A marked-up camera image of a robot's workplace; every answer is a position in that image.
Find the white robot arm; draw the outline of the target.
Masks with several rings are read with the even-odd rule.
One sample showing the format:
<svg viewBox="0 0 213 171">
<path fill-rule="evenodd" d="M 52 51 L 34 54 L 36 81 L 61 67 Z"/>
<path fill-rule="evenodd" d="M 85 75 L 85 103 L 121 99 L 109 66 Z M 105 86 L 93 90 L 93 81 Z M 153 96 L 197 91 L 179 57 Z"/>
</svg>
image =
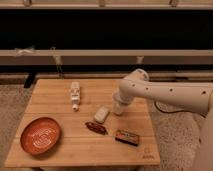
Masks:
<svg viewBox="0 0 213 171">
<path fill-rule="evenodd" d="M 195 112 L 205 117 L 201 144 L 190 171 L 213 171 L 213 83 L 151 82 L 146 71 L 136 69 L 119 81 L 113 94 L 116 114 L 135 97 L 147 98 Z"/>
</svg>

